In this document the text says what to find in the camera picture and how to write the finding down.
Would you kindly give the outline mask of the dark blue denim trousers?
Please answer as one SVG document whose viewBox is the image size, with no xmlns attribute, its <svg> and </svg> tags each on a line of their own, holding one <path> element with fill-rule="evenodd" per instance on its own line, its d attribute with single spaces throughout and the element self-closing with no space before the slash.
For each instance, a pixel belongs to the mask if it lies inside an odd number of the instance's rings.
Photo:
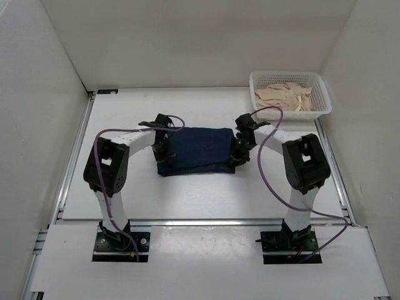
<svg viewBox="0 0 400 300">
<path fill-rule="evenodd" d="M 168 162 L 157 163 L 157 173 L 162 177 L 186 174 L 234 174 L 229 165 L 231 141 L 230 128 L 186 127 L 169 133 L 168 140 L 175 154 Z"/>
</svg>

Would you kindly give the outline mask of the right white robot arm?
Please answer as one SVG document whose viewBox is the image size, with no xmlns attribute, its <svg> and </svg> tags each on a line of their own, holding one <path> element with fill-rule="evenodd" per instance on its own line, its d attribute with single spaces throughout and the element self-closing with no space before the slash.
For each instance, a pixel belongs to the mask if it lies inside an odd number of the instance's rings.
<svg viewBox="0 0 400 300">
<path fill-rule="evenodd" d="M 236 119 L 237 134 L 231 140 L 228 165 L 238 167 L 250 161 L 250 151 L 264 147 L 283 157 L 286 179 L 291 187 L 287 213 L 277 237 L 265 243 L 279 250 L 302 246 L 311 234 L 311 212 L 316 195 L 331 175 L 328 161 L 315 134 L 299 138 L 267 121 L 257 123 L 249 113 Z"/>
</svg>

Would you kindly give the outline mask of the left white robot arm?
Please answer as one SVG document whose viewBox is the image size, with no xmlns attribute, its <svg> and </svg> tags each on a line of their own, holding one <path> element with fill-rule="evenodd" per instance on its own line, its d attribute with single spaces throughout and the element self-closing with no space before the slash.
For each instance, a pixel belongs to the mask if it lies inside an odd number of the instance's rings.
<svg viewBox="0 0 400 300">
<path fill-rule="evenodd" d="M 157 163 L 170 163 L 175 154 L 168 133 L 177 130 L 173 118 L 158 114 L 154 121 L 140 122 L 135 129 L 104 129 L 95 137 L 83 179 L 99 202 L 102 214 L 99 227 L 106 241 L 117 250 L 136 250 L 121 195 L 128 176 L 129 158 L 150 147 Z"/>
</svg>

